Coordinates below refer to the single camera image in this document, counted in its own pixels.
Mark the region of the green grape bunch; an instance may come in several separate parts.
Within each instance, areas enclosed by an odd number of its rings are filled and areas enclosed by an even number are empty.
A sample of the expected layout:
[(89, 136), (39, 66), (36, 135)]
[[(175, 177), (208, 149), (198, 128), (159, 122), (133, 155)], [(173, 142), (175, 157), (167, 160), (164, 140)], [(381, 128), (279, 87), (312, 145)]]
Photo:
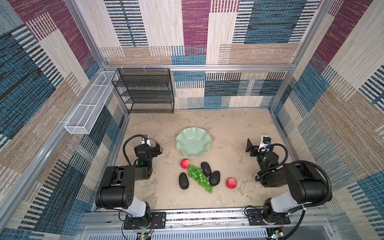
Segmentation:
[(187, 170), (189, 177), (195, 180), (198, 185), (202, 186), (209, 193), (213, 192), (213, 186), (211, 186), (209, 178), (205, 176), (202, 169), (197, 166), (189, 166)]

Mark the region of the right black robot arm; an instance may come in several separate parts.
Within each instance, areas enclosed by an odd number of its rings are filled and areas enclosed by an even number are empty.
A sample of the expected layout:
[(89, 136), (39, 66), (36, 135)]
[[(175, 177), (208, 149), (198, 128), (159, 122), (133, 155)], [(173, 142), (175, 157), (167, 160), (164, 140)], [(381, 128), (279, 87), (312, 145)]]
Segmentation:
[[(285, 151), (282, 161), (274, 152), (275, 147)], [(257, 183), (264, 188), (289, 188), (280, 196), (265, 200), (262, 208), (246, 207), (244, 214), (251, 226), (289, 224), (289, 214), (332, 199), (332, 183), (327, 173), (312, 162), (287, 163), (288, 149), (282, 144), (272, 144), (270, 137), (262, 136), (258, 146), (247, 140), (246, 152), (255, 157), (259, 165), (255, 175)]]

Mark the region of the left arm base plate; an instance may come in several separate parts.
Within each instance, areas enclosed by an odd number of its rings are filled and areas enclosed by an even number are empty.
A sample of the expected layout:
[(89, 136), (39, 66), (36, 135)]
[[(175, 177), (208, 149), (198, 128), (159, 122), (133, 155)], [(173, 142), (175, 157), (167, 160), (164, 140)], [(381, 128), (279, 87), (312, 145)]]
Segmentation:
[(150, 230), (155, 226), (155, 230), (164, 229), (166, 226), (167, 213), (166, 212), (154, 212), (146, 213), (141, 218), (131, 218), (126, 216), (123, 224), (124, 230)]

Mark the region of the red apple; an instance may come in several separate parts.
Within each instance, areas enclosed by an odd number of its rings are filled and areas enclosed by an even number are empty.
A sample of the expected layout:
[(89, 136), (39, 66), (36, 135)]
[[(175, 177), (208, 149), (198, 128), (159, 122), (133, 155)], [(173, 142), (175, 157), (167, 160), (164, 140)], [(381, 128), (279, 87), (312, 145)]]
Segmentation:
[(183, 169), (188, 169), (190, 167), (190, 161), (188, 159), (183, 159), (181, 161), (181, 167)]
[(237, 187), (237, 181), (234, 178), (228, 178), (226, 181), (226, 186), (229, 189), (235, 189)]

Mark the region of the dark avocado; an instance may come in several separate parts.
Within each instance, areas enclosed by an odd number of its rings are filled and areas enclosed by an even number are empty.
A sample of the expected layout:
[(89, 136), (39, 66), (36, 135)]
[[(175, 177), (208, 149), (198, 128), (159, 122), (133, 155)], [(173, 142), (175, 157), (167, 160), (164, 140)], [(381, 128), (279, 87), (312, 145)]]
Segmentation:
[(221, 180), (221, 173), (219, 171), (214, 171), (209, 177), (209, 183), (211, 186), (217, 186)]
[(201, 169), (206, 177), (209, 177), (212, 174), (211, 167), (207, 162), (201, 163)]
[(189, 188), (189, 180), (188, 180), (188, 177), (186, 175), (186, 173), (181, 173), (179, 175), (179, 186), (182, 190), (186, 190)]

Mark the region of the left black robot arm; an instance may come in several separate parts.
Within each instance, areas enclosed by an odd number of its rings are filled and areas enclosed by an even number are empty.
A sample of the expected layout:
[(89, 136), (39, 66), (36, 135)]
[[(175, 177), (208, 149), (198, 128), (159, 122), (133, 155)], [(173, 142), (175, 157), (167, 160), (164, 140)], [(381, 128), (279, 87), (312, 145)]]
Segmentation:
[(107, 167), (96, 193), (97, 208), (117, 210), (126, 215), (125, 229), (148, 229), (156, 224), (148, 203), (135, 197), (135, 182), (150, 179), (153, 158), (162, 154), (161, 146), (149, 143), (134, 148), (138, 157), (135, 165)]

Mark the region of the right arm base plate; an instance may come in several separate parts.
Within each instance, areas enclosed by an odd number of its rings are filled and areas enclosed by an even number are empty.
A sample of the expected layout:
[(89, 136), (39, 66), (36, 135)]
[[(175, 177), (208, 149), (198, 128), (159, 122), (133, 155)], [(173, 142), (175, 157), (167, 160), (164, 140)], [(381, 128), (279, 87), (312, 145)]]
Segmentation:
[(291, 223), (288, 214), (264, 214), (264, 211), (256, 208), (245, 209), (250, 226), (289, 225)]

